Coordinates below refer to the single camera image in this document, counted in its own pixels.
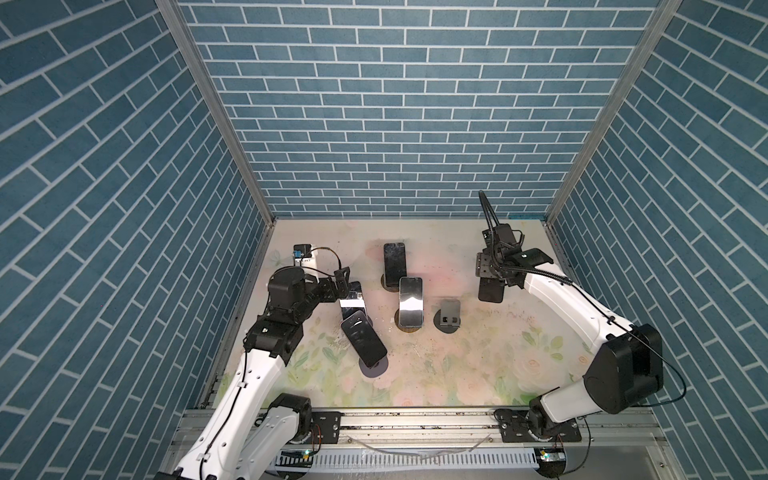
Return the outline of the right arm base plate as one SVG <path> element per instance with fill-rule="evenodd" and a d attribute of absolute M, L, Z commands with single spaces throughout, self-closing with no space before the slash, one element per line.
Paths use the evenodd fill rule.
<path fill-rule="evenodd" d="M 504 443 L 564 442 L 576 443 L 582 440 L 578 424 L 574 419 L 553 423 L 543 413 L 530 409 L 498 408 L 493 412 Z"/>

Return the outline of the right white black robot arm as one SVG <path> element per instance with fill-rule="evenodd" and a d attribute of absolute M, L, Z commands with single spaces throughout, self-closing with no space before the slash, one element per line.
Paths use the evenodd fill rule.
<path fill-rule="evenodd" d="M 636 325 L 600 304 L 539 249 L 501 260 L 489 247 L 477 254 L 478 298 L 499 303 L 517 286 L 552 309 L 593 354 L 581 379 L 529 402 L 525 434 L 548 441 L 581 416 L 617 414 L 659 392 L 664 368 L 662 337 L 650 324 Z"/>

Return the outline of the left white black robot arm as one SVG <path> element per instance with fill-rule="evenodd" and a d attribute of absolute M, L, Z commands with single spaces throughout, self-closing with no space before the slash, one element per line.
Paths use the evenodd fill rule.
<path fill-rule="evenodd" d="M 303 338 L 303 323 L 322 303 L 349 293 L 350 269 L 313 276 L 312 267 L 276 270 L 262 314 L 247 331 L 243 353 L 226 393 L 189 451 L 157 479 L 259 479 L 281 450 L 311 429 L 311 402 L 276 399 L 259 426 L 262 404 Z"/>

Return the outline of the shiny phone stand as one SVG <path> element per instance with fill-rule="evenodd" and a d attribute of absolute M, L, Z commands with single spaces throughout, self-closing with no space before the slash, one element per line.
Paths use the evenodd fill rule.
<path fill-rule="evenodd" d="M 419 277 L 399 280 L 398 325 L 403 329 L 419 329 L 424 321 L 423 281 Z"/>
<path fill-rule="evenodd" d="M 366 313 L 362 285 L 359 281 L 349 283 L 349 290 L 345 298 L 339 300 L 341 318 L 346 320 L 357 312 Z"/>
<path fill-rule="evenodd" d="M 487 303 L 502 303 L 505 288 L 504 281 L 495 278 L 480 278 L 478 300 Z"/>

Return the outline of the black phone back stand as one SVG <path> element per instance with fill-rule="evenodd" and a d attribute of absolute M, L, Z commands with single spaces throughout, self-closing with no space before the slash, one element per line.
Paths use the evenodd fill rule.
<path fill-rule="evenodd" d="M 406 248 L 403 242 L 385 243 L 383 254 L 384 274 L 389 278 L 407 276 Z"/>

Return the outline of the black phone stand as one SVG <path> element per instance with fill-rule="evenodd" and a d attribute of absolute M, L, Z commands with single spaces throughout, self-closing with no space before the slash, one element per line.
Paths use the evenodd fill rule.
<path fill-rule="evenodd" d="M 343 320 L 341 328 L 366 368 L 375 367 L 387 356 L 385 345 L 362 311 Z"/>
<path fill-rule="evenodd" d="M 403 242 L 385 243 L 383 254 L 384 274 L 389 278 L 407 276 L 406 248 Z"/>

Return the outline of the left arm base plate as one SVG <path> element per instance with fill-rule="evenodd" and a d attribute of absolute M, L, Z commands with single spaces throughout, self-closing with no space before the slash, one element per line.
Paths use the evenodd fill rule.
<path fill-rule="evenodd" d="M 296 435 L 290 444 L 309 444 L 312 434 L 322 437 L 322 444 L 337 444 L 341 431 L 342 413 L 340 411 L 313 411 L 301 414 Z"/>

